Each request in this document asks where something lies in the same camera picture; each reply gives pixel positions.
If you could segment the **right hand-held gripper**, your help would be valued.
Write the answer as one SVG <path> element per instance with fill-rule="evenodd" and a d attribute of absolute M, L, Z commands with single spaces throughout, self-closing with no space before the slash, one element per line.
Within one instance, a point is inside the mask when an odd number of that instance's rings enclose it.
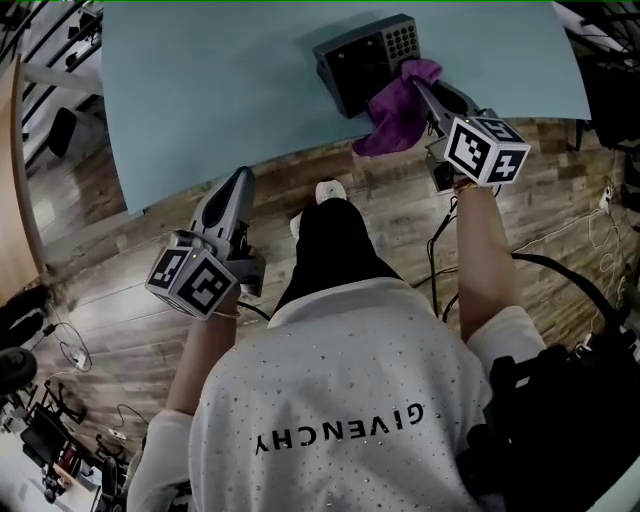
<path fill-rule="evenodd" d="M 457 174 L 479 186 L 516 181 L 531 146 L 507 121 L 481 116 L 484 109 L 447 82 L 430 84 L 414 77 L 412 83 L 433 119 L 445 126 L 425 146 L 437 191 L 451 189 Z"/>

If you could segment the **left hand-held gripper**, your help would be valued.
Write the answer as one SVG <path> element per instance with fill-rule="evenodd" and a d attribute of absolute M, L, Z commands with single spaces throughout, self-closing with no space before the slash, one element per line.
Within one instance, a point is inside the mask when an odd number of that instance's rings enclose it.
<path fill-rule="evenodd" d="M 191 230 L 171 233 L 148 275 L 146 290 L 201 320 L 219 313 L 237 286 L 260 296 L 265 260 L 247 240 L 254 194 L 255 176 L 247 166 L 216 181 L 197 205 Z"/>

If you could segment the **purple cloth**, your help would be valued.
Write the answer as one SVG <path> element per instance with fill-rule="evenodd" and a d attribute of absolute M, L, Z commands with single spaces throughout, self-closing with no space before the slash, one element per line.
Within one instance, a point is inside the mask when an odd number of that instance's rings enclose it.
<path fill-rule="evenodd" d="M 431 111 L 414 84 L 427 86 L 441 76 L 442 66 L 429 59 L 407 60 L 401 73 L 369 102 L 373 131 L 353 143 L 361 157 L 376 157 L 412 148 L 422 137 Z"/>

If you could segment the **black keypad access-control device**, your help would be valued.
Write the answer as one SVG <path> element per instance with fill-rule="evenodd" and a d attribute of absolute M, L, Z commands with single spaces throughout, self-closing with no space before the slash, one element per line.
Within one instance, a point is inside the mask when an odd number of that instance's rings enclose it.
<path fill-rule="evenodd" d="M 420 57 L 416 22 L 406 14 L 387 17 L 321 43 L 313 54 L 338 111 L 350 119 L 401 74 L 403 62 Z"/>

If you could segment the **person's right forearm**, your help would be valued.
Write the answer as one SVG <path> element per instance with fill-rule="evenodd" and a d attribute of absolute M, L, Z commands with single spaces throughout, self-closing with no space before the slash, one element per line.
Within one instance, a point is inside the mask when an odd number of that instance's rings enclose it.
<path fill-rule="evenodd" d="M 519 303 L 516 268 L 494 193 L 466 188 L 457 201 L 458 295 L 461 337 Z"/>

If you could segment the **person's left forearm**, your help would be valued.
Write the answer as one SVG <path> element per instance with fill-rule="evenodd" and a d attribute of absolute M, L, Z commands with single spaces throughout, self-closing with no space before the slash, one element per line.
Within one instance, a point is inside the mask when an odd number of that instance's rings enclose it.
<path fill-rule="evenodd" d="M 165 408 L 193 416 L 204 384 L 216 363 L 234 346 L 238 311 L 232 303 L 189 328 Z"/>

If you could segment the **person's white shoe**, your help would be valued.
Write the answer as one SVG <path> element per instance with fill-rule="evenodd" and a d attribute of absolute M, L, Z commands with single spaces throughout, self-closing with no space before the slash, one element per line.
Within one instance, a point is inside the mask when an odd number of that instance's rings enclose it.
<path fill-rule="evenodd" d="M 315 187 L 315 200 L 318 205 L 330 199 L 347 199 L 346 191 L 338 180 L 324 180 Z"/>

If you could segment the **light blue table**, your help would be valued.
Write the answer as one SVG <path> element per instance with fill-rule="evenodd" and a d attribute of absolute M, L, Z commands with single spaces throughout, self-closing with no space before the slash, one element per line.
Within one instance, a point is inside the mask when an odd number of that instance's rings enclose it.
<path fill-rule="evenodd" d="M 396 14 L 423 57 L 505 118 L 588 119 L 568 37 L 548 2 L 109 2 L 102 82 L 127 208 L 298 150 L 361 136 L 313 48 Z"/>

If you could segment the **person's black trousers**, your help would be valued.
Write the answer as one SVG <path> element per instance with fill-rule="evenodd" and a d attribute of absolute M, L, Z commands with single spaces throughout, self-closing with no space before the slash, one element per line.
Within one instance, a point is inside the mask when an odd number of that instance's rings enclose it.
<path fill-rule="evenodd" d="M 403 302 L 409 285 L 376 254 L 359 210 L 332 198 L 300 216 L 296 263 L 268 327 L 354 315 Z"/>

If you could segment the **black office chair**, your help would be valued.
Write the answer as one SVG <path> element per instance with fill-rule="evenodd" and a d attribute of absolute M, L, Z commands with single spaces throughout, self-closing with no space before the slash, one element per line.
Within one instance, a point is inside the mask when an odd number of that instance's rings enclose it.
<path fill-rule="evenodd" d="M 640 141 L 640 71 L 606 67 L 586 57 L 579 68 L 600 144 L 617 148 L 624 141 Z"/>

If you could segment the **grey trash bin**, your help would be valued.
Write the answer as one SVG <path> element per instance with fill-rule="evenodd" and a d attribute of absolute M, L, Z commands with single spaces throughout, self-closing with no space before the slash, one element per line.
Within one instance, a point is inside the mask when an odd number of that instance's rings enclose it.
<path fill-rule="evenodd" d="M 60 108 L 46 139 L 48 149 L 59 158 L 66 155 L 77 126 L 75 113 L 67 108 Z"/>

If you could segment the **person's white studded shirt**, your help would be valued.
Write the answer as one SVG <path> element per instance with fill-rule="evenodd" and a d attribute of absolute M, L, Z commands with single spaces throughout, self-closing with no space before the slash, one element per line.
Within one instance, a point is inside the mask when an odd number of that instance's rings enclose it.
<path fill-rule="evenodd" d="M 543 346 L 518 306 L 463 341 L 392 278 L 294 300 L 216 364 L 193 416 L 151 421 L 127 512 L 504 512 L 456 457 L 492 363 Z"/>

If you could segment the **light wooden table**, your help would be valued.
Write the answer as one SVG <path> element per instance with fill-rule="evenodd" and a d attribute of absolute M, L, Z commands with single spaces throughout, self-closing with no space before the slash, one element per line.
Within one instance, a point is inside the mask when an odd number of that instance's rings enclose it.
<path fill-rule="evenodd" d="M 0 77 L 0 306 L 44 271 L 23 154 L 23 85 L 15 60 Z"/>

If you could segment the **grey office chair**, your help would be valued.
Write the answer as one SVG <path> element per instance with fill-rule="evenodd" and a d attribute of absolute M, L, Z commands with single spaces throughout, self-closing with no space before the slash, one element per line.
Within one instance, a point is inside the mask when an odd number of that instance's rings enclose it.
<path fill-rule="evenodd" d="M 12 347 L 0 351 L 0 396 L 23 388 L 36 374 L 37 360 L 29 350 Z"/>

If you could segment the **black metal stand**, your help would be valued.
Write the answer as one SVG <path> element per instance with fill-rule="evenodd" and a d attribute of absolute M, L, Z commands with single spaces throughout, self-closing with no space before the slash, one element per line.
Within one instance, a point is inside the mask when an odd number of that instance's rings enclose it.
<path fill-rule="evenodd" d="M 87 448 L 74 436 L 71 427 L 67 427 L 63 418 L 70 419 L 80 426 L 87 416 L 87 409 L 77 400 L 69 406 L 65 401 L 65 386 L 59 382 L 53 385 L 51 380 L 44 382 L 44 395 L 34 403 L 26 415 L 26 429 L 20 433 L 27 454 L 42 467 L 53 467 L 63 461 L 67 468 L 75 470 Z"/>

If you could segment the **black backpack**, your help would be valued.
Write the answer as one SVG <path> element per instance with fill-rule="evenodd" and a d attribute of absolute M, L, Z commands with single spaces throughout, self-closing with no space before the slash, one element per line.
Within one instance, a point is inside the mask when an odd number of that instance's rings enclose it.
<path fill-rule="evenodd" d="M 485 421 L 456 462 L 469 493 L 503 498 L 506 512 L 586 512 L 640 459 L 638 339 L 585 277 L 546 256 L 514 257 L 572 281 L 605 327 L 583 348 L 497 359 Z"/>

